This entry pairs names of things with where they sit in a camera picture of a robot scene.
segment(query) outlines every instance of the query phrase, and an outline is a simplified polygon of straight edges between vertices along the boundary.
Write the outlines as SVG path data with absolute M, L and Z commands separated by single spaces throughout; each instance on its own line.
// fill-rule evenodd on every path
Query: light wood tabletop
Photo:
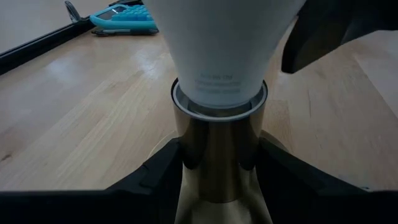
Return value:
M 398 32 L 350 42 L 293 75 L 282 39 L 263 127 L 359 187 L 398 189 Z M 162 35 L 83 34 L 0 76 L 0 189 L 104 189 L 175 130 Z

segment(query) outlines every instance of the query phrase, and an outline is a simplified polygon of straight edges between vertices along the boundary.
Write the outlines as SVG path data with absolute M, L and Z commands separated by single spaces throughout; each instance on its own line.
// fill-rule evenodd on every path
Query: calculator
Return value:
M 156 29 L 145 5 L 115 4 L 90 16 L 90 21 L 104 29 Z

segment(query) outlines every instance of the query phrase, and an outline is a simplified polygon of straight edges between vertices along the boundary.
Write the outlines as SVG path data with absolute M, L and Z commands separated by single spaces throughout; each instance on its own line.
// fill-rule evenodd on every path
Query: brass cylinder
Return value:
M 184 175 L 190 190 L 213 203 L 236 200 L 253 170 L 267 98 L 263 82 L 247 104 L 228 109 L 203 108 L 172 86 Z

